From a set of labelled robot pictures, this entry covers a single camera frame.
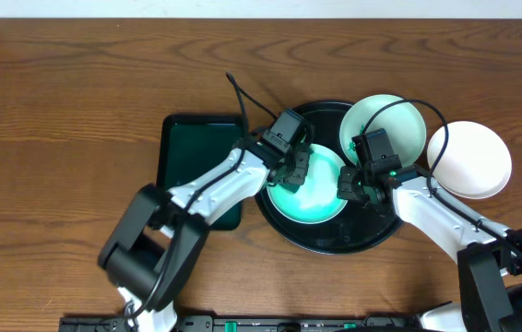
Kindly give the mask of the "pale green plate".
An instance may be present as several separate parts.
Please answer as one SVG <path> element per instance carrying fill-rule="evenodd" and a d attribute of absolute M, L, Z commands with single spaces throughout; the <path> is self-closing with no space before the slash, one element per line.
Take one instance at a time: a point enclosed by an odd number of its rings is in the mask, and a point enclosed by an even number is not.
<path fill-rule="evenodd" d="M 356 102 L 345 114 L 339 129 L 341 148 L 352 163 L 358 162 L 352 147 L 352 138 L 367 125 L 369 119 L 380 109 L 399 96 L 377 94 Z M 368 132 L 384 128 L 392 149 L 399 155 L 403 166 L 410 166 L 421 155 L 426 143 L 426 125 L 419 111 L 410 103 L 392 106 L 380 113 L 369 125 Z"/>
<path fill-rule="evenodd" d="M 293 193 L 277 184 L 267 189 L 270 202 L 285 218 L 302 224 L 333 219 L 347 205 L 337 197 L 342 158 L 330 148 L 312 144 L 304 184 Z"/>

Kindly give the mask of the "white plate with green stain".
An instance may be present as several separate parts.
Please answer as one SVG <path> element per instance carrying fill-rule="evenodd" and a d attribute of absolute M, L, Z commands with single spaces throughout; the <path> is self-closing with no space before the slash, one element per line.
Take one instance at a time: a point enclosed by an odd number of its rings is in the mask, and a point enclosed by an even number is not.
<path fill-rule="evenodd" d="M 489 127 L 457 121 L 438 129 L 429 141 L 427 161 L 440 162 L 433 177 L 446 191 L 468 199 L 501 192 L 510 180 L 512 159 L 507 145 Z"/>

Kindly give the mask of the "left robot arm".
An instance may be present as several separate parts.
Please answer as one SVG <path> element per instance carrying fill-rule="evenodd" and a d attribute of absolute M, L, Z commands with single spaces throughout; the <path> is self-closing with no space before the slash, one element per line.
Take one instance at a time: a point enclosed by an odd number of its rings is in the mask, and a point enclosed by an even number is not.
<path fill-rule="evenodd" d="M 228 156 L 193 181 L 166 191 L 154 184 L 132 199 L 98 255 L 98 265 L 125 298 L 123 319 L 132 331 L 170 331 L 174 298 L 189 279 L 212 225 L 268 184 L 301 185 L 308 142 L 246 137 Z"/>

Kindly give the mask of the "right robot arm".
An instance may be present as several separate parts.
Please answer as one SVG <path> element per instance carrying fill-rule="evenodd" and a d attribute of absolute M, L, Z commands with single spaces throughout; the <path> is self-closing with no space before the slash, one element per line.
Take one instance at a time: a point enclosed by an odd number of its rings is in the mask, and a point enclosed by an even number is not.
<path fill-rule="evenodd" d="M 392 212 L 456 262 L 460 301 L 419 314 L 421 330 L 522 332 L 522 228 L 483 217 L 422 168 L 389 159 L 342 167 L 338 197 Z"/>

